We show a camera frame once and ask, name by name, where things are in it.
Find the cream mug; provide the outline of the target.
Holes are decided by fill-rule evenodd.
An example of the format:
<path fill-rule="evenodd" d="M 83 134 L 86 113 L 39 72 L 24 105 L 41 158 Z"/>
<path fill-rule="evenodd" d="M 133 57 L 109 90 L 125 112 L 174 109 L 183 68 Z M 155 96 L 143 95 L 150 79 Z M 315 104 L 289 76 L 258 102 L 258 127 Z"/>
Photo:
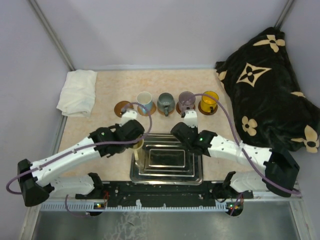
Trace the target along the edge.
<path fill-rule="evenodd" d="M 137 143 L 135 143 L 130 149 L 132 150 L 133 153 L 133 157 L 135 161 L 138 161 L 140 158 L 140 154 L 142 152 L 142 148 L 144 145 L 144 139 L 138 141 Z"/>

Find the brown wooden coaster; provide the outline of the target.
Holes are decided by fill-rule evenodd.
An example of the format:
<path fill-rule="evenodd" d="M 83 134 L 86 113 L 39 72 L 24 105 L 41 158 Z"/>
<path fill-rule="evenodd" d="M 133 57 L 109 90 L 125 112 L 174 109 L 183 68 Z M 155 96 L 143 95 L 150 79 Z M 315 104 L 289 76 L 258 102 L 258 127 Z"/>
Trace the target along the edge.
<path fill-rule="evenodd" d="M 156 112 L 156 110 L 157 110 L 157 107 L 156 107 L 156 105 L 155 105 L 154 102 L 152 103 L 152 107 L 151 107 L 150 110 L 148 110 L 148 109 L 145 110 L 145 109 L 144 109 L 142 106 L 140 106 L 140 105 L 137 106 L 137 112 L 138 112 L 141 116 L 145 116 L 145 117 L 147 117 L 148 114 L 153 115 L 153 114 Z"/>
<path fill-rule="evenodd" d="M 133 109 L 133 105 L 131 102 L 126 101 L 126 100 L 122 100 L 120 102 L 118 102 L 115 106 L 114 106 L 114 113 L 117 117 L 121 118 L 122 114 L 123 114 L 123 108 L 129 108 L 129 109 Z"/>
<path fill-rule="evenodd" d="M 181 109 L 180 109 L 180 107 L 179 107 L 179 103 L 176 104 L 175 110 L 177 111 L 177 113 L 178 113 L 179 115 L 182 114 L 182 111 L 181 111 Z"/>
<path fill-rule="evenodd" d="M 209 106 L 209 111 L 204 111 L 202 109 L 202 102 L 200 101 L 198 103 L 198 110 L 203 114 L 203 115 L 206 115 L 206 116 L 212 116 L 214 115 L 217 110 L 218 110 L 218 105 L 216 104 L 215 107 L 213 107 L 212 105 Z"/>

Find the white and blue mug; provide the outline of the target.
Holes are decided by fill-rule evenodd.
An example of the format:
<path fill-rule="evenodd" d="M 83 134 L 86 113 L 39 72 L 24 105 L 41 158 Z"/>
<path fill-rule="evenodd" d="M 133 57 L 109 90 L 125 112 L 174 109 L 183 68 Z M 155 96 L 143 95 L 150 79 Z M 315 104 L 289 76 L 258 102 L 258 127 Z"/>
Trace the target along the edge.
<path fill-rule="evenodd" d="M 147 91 L 143 91 L 140 92 L 137 97 L 136 100 L 139 104 L 143 105 L 145 110 L 150 110 L 152 105 L 153 105 L 153 98 L 151 93 L 147 92 Z"/>

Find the woven rattan coaster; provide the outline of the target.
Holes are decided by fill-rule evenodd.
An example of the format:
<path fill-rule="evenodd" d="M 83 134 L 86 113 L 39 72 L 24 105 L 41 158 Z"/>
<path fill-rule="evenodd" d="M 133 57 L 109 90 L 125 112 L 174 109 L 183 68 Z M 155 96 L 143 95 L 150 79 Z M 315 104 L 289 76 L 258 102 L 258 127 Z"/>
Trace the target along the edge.
<path fill-rule="evenodd" d="M 168 117 L 169 115 L 171 115 L 171 114 L 175 111 L 175 109 L 172 108 L 171 106 L 159 106 L 159 107 L 157 108 L 157 111 L 158 111 L 161 115 L 163 115 L 163 116 L 165 116 L 165 117 Z"/>

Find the yellow glass mug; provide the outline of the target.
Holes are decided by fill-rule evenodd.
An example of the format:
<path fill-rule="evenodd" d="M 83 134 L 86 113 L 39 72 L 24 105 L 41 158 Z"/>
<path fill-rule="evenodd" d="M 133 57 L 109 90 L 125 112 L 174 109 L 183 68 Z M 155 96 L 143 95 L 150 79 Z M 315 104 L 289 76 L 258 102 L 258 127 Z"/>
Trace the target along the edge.
<path fill-rule="evenodd" d="M 216 100 L 219 100 L 219 96 L 216 92 L 214 91 L 206 91 L 204 92 L 205 95 L 209 95 L 213 98 L 215 98 Z M 208 96 L 202 96 L 201 97 L 201 108 L 206 111 L 209 112 L 209 106 L 213 106 L 215 107 L 217 104 L 217 102 L 215 100 L 213 100 L 212 98 L 208 97 Z"/>

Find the purple mug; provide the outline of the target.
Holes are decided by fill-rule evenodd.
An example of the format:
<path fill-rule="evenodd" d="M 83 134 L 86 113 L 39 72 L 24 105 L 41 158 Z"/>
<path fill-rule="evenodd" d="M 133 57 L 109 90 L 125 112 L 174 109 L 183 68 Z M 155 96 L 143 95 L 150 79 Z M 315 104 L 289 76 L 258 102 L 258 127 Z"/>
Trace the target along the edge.
<path fill-rule="evenodd" d="M 181 111 L 193 109 L 196 103 L 195 95 L 190 91 L 184 91 L 178 96 L 179 108 Z"/>

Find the grey metal mug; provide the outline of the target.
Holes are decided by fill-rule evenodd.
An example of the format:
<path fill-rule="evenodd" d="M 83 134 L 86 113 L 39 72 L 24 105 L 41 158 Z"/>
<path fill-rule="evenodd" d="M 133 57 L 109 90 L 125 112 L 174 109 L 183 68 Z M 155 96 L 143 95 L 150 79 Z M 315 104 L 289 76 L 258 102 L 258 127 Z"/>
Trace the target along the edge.
<path fill-rule="evenodd" d="M 172 94 L 168 92 L 161 93 L 157 100 L 157 108 L 160 106 L 171 106 L 175 109 L 175 100 Z"/>

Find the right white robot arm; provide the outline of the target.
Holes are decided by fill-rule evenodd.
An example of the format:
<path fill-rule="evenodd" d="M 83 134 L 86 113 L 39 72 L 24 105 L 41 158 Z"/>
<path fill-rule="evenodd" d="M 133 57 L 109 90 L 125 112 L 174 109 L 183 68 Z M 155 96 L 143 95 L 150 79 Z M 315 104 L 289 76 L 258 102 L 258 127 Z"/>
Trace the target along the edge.
<path fill-rule="evenodd" d="M 227 175 L 223 192 L 229 198 L 256 190 L 268 190 L 284 198 L 299 195 L 295 183 L 300 167 L 286 149 L 252 146 L 209 130 L 198 131 L 198 117 L 194 110 L 187 110 L 170 133 L 195 155 L 226 159 L 252 168 Z"/>

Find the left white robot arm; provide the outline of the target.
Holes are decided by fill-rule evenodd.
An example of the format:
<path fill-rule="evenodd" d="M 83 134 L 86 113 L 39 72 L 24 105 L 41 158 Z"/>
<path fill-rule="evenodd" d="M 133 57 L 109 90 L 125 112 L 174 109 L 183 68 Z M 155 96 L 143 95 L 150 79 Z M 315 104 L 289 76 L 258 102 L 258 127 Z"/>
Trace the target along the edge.
<path fill-rule="evenodd" d="M 133 147 L 145 132 L 137 121 L 137 116 L 135 110 L 129 109 L 122 114 L 120 123 L 100 127 L 64 151 L 34 162 L 21 160 L 17 164 L 17 173 L 24 205 L 37 206 L 53 196 L 101 197 L 104 186 L 96 173 L 88 173 L 82 177 L 61 175 L 88 161 L 109 158 Z"/>

